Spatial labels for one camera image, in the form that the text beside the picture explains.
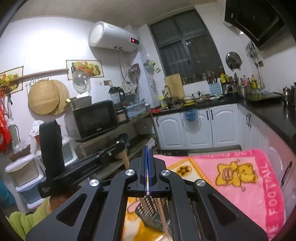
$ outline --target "metal grater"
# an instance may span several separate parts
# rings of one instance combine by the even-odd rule
[[[144,197],[144,201],[149,208],[149,213],[147,214],[140,203],[135,212],[136,214],[141,218],[143,221],[144,225],[147,227],[150,227],[152,229],[155,229],[159,232],[163,232],[163,225],[161,223],[160,215],[158,212],[158,208],[156,205],[156,200],[155,198],[151,198],[150,196]],[[169,210],[168,210],[168,200],[167,199],[161,199],[161,203],[163,206],[163,212],[165,215],[165,220],[168,224],[168,228],[170,229],[170,222],[169,222]]]

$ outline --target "ceiling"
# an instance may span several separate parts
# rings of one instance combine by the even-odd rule
[[[36,16],[63,16],[140,27],[171,11],[213,0],[28,0],[13,21]]]

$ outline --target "black countertop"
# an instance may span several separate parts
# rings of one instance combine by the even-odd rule
[[[183,111],[192,110],[192,109],[205,109],[205,108],[210,108],[214,106],[225,105],[225,104],[235,104],[235,103],[237,103],[236,97],[221,97],[215,100],[205,100],[204,102],[197,103],[195,105],[182,106],[182,107],[173,108],[173,109],[166,109],[161,111],[160,113],[152,114],[152,115],[153,116],[169,115],[169,114],[183,112]]]
[[[246,99],[238,103],[258,116],[276,132],[296,155],[296,111],[282,101],[264,101],[254,103]]]
[[[165,110],[158,114],[153,114],[153,116],[234,103],[241,104],[247,110],[258,116],[285,141],[296,155],[296,110],[295,107],[284,105],[279,99],[252,102],[243,98],[222,97],[216,100],[207,100],[192,106]]]

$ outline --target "wooden cutting board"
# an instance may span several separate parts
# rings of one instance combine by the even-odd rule
[[[59,104],[59,88],[52,80],[38,81],[30,89],[28,104],[37,114],[52,112]]]
[[[52,80],[52,82],[59,89],[59,104],[50,114],[59,115],[64,112],[66,107],[66,99],[70,98],[70,95],[67,87],[61,81]]]
[[[173,74],[165,77],[165,84],[170,88],[173,97],[179,97],[179,99],[183,99],[185,93],[180,74]]]

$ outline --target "round wooden board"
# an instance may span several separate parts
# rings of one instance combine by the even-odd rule
[[[59,89],[51,80],[40,80],[31,87],[28,103],[35,113],[48,114],[59,104]]]
[[[70,98],[70,95],[69,95],[69,91],[68,91],[67,87],[61,81],[52,80],[52,82],[59,89],[59,104],[50,114],[59,115],[64,112],[65,107],[66,107],[66,99]]]

